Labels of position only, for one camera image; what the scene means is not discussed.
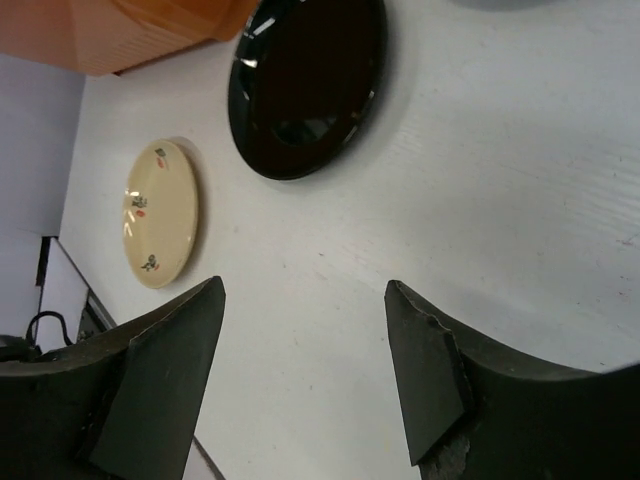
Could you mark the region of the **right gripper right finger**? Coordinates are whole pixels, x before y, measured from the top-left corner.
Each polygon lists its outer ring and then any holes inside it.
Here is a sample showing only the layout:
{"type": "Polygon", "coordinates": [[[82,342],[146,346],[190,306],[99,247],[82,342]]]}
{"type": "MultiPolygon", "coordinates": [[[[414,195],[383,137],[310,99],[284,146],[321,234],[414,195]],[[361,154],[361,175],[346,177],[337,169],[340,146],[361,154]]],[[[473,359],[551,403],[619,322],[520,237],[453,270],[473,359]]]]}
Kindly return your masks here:
{"type": "Polygon", "coordinates": [[[388,340],[424,479],[635,479],[639,369],[589,372],[500,343],[398,280],[388,340]]]}

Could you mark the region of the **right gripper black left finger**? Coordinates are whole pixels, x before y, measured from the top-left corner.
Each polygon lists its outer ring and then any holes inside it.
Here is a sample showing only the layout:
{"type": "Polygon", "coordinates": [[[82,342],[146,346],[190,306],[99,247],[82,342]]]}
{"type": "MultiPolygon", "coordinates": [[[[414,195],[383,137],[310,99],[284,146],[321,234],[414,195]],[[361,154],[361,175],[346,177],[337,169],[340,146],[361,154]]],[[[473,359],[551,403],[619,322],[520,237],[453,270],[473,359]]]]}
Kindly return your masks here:
{"type": "Polygon", "coordinates": [[[87,340],[1,350],[5,479],[179,479],[224,317],[212,277],[87,340]]]}

